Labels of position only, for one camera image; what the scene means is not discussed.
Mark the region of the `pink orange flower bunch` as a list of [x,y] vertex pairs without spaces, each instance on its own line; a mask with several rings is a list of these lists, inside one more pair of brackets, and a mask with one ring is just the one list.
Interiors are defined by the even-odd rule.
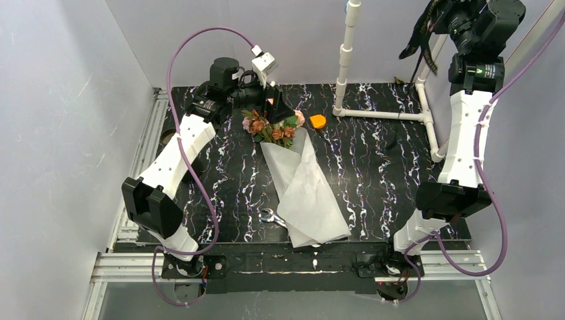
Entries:
[[241,111],[243,118],[243,129],[253,136],[256,143],[267,142],[290,149],[296,130],[305,122],[301,111],[295,110],[292,117],[286,118],[278,123],[269,123],[267,119],[260,116],[256,110]]

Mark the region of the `black ribbon gold lettering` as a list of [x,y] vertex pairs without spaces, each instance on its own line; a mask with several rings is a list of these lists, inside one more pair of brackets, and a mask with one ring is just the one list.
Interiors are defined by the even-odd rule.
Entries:
[[412,35],[408,41],[407,46],[400,52],[398,58],[400,60],[406,59],[414,55],[418,49],[420,49],[420,55],[418,56],[418,61],[416,63],[416,67],[412,73],[412,77],[410,79],[411,82],[414,82],[416,77],[416,73],[420,68],[420,64],[422,60],[425,61],[427,67],[436,75],[438,71],[438,67],[432,57],[432,52],[430,50],[430,37],[434,32],[434,28],[436,27],[440,16],[442,15],[442,7],[444,6],[445,1],[441,0],[432,0],[428,3],[425,7],[424,11],[416,21],[414,25]]

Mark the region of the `white wrapping paper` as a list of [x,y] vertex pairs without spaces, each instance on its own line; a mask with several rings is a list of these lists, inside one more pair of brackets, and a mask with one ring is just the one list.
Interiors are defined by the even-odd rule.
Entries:
[[260,146],[279,199],[275,213],[284,220],[294,248],[351,236],[306,129],[296,130],[290,149],[267,142]]

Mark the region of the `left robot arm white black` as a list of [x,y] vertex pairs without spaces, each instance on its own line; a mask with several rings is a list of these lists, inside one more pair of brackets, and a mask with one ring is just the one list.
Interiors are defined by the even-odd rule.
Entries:
[[235,109],[252,117],[265,116],[271,123],[294,116],[282,101],[280,87],[267,81],[268,74],[277,68],[275,58],[260,53],[251,65],[244,70],[236,59],[216,58],[209,80],[196,87],[181,114],[173,112],[175,132],[169,142],[138,177],[126,178],[121,187],[129,220],[159,242],[158,251],[184,277],[195,277],[205,270],[203,249],[189,235],[183,210],[174,202],[187,175],[198,187],[203,186],[191,163]]

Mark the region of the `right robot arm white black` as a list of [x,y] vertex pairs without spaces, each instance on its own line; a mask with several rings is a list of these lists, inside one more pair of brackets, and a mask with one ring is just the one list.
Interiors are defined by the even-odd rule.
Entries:
[[447,35],[456,47],[448,70],[450,139],[438,179],[418,187],[414,213],[388,249],[371,259],[385,271],[398,275],[411,269],[424,244],[443,227],[492,204],[482,167],[484,147],[506,76],[501,53],[525,13],[521,1],[431,1],[418,18],[401,59],[420,53],[436,71],[430,36]]

